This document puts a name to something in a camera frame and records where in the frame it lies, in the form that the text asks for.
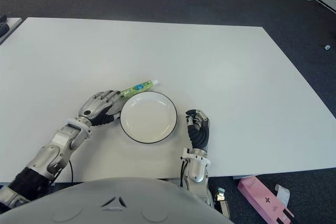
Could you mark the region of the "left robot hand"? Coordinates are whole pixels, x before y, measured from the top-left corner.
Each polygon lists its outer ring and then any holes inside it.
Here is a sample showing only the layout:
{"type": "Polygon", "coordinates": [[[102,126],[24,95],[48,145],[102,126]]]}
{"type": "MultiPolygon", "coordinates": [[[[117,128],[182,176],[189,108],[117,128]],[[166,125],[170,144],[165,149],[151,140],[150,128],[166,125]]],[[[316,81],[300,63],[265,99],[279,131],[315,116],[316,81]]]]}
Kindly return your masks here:
{"type": "Polygon", "coordinates": [[[91,126],[109,124],[120,117],[121,97],[120,91],[98,92],[84,103],[78,117],[87,119],[91,126]]]}

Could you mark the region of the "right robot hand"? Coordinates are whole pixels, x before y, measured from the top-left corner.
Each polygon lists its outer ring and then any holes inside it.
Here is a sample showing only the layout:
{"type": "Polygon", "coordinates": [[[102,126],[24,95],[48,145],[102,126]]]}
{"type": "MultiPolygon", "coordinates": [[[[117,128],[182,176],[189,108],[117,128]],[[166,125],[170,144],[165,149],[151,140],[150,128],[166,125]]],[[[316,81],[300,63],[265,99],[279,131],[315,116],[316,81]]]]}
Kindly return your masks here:
{"type": "Polygon", "coordinates": [[[209,118],[202,110],[192,109],[185,112],[187,132],[193,149],[208,150],[209,118]]]}

